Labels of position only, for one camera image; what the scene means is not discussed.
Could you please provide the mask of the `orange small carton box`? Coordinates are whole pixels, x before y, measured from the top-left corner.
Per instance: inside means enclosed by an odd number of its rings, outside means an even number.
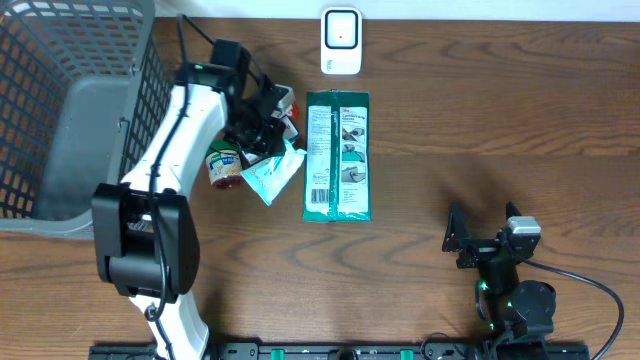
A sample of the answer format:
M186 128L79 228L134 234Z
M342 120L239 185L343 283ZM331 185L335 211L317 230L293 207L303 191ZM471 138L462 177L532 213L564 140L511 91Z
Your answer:
M272 112L272 116L275 118L291 116L296 102L293 89L285 85L276 84L274 90L278 96L278 101Z

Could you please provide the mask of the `green lid glass jar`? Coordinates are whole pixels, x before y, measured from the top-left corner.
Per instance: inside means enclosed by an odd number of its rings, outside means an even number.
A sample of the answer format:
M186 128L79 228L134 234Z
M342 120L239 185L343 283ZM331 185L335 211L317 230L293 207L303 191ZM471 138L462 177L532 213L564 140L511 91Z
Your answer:
M240 185L242 162L237 148L223 139L214 140L205 156L211 186L217 189L231 189Z

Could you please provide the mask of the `teal white tissue pack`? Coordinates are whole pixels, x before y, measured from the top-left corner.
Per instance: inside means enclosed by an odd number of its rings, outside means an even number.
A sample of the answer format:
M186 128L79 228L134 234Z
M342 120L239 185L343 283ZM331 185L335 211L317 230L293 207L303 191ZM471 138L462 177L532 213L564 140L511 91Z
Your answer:
M305 160L307 152L295 149L291 142L284 140L285 152L282 155L264 159L246 170L241 176L267 206L287 185Z

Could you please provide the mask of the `green white wipes packet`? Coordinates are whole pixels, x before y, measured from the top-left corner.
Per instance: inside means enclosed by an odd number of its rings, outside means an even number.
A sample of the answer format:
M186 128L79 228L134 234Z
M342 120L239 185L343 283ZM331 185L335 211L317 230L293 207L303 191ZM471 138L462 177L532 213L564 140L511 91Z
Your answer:
M304 210L308 222L368 222L370 94L307 94Z

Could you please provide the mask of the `white Panadol medicine box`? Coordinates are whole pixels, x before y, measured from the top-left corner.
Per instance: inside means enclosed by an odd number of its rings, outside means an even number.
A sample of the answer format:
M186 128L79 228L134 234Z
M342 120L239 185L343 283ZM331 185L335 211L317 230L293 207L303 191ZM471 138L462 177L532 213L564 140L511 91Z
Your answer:
M283 115L280 119L280 124L284 126L282 134L283 139L288 140L291 144L294 144L298 139L299 132L293 123L293 120L288 115ZM268 159L273 156L279 156L284 153L283 149L280 149L272 154L258 154L255 151L243 150L241 152L243 160L246 162L246 167L251 167L260 161Z

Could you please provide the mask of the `red snack stick sachet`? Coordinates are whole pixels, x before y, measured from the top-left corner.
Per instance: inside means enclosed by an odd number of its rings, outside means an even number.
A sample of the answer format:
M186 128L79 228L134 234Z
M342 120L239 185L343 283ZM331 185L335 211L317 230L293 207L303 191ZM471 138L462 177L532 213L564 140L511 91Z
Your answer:
M297 120L299 117L299 109L296 102L290 105L284 112L290 120Z

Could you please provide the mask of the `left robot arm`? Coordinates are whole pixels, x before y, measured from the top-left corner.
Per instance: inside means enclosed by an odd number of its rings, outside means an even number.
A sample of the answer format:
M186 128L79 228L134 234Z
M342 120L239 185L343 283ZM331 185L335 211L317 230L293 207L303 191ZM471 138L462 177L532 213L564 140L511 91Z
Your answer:
M117 185L101 183L92 197L97 271L102 281L142 312L152 345L96 345L92 359L203 359L210 330L192 287L200 245L189 203L205 153L217 136L259 156L285 149L273 117L285 87L265 74L244 95L250 53L215 40L206 64L185 60L169 109L148 149Z

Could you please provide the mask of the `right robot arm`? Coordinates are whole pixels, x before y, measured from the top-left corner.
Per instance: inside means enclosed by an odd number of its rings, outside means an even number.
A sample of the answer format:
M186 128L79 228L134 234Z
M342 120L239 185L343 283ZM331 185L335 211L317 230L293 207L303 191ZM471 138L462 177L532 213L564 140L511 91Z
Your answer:
M546 359L544 339L554 330L555 289L519 279L517 266L532 257L541 227L516 206L505 205L506 225L491 239L474 239L460 209L452 204L442 250L458 255L459 269L476 269L475 304L492 334L471 345L466 359Z

